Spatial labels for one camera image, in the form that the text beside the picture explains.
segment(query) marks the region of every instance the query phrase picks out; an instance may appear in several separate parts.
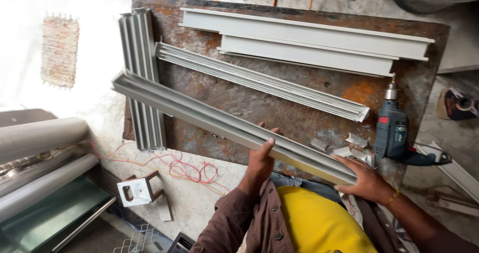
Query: man's right hand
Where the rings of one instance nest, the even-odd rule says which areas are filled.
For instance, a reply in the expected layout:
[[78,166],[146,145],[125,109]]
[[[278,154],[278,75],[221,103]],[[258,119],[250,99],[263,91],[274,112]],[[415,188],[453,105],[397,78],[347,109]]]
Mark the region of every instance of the man's right hand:
[[343,158],[332,155],[342,164],[354,171],[357,175],[356,185],[337,185],[334,188],[344,194],[360,196],[363,199],[387,205],[396,190],[384,181],[368,164],[356,159]]

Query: blue power drill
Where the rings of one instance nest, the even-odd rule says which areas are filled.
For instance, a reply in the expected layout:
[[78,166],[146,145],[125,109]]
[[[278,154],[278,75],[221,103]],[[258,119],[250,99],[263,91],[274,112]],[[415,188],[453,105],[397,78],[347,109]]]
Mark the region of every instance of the blue power drill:
[[387,85],[384,93],[383,107],[379,109],[376,124],[376,141],[374,152],[378,158],[391,158],[407,165],[431,166],[450,163],[447,157],[441,157],[436,162],[434,154],[424,155],[416,152],[408,145],[409,119],[404,111],[399,109],[397,102],[398,84],[392,82]]

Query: rusty steel sheet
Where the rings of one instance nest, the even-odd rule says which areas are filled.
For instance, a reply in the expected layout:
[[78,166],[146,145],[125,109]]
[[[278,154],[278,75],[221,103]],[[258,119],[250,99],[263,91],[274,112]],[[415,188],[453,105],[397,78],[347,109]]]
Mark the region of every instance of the rusty steel sheet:
[[[430,44],[426,53],[428,61],[398,60],[392,66],[392,71],[397,75],[396,82],[402,90],[399,98],[400,108],[410,119],[410,142],[416,138],[449,33],[449,26],[437,23],[220,1],[133,0],[132,8],[139,7],[152,10],[156,41],[162,39],[165,43],[176,47],[341,96],[370,107],[369,117],[364,122],[358,123],[188,68],[163,61],[160,63],[161,84],[249,122],[263,121],[269,128],[280,127],[285,137],[306,146],[311,146],[311,140],[317,138],[329,145],[328,153],[350,145],[345,141],[350,132],[374,143],[377,112],[381,108],[384,90],[390,82],[389,78],[374,78],[219,54],[216,48],[220,46],[221,35],[178,26],[183,19],[183,11],[179,8],[195,7],[434,39],[436,42]],[[165,116],[165,128],[170,149],[243,165],[248,164],[249,149],[221,136],[214,136],[201,128],[170,116]],[[124,135],[128,135],[130,131],[131,128],[126,127]],[[373,151],[370,146],[364,149],[355,148],[364,152],[372,153]],[[383,170],[382,174],[390,181],[401,180],[405,170],[404,165],[401,164],[387,163],[386,166],[380,167]],[[275,170],[288,175],[319,180],[318,177],[282,162],[276,163]]]

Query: doormat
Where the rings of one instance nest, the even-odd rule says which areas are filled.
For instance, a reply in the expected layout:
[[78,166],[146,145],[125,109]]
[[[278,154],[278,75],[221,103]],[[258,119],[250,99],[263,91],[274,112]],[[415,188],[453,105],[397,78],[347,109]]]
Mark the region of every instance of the doormat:
[[80,28],[71,17],[43,19],[42,80],[49,84],[73,88],[77,64]]

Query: wire mesh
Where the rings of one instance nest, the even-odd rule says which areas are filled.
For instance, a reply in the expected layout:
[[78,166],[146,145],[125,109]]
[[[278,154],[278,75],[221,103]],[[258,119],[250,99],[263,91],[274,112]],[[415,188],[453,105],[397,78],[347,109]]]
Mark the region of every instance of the wire mesh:
[[149,244],[157,238],[158,230],[143,224],[139,231],[133,232],[131,238],[123,240],[123,245],[113,249],[113,253],[141,253],[145,250],[145,244]]

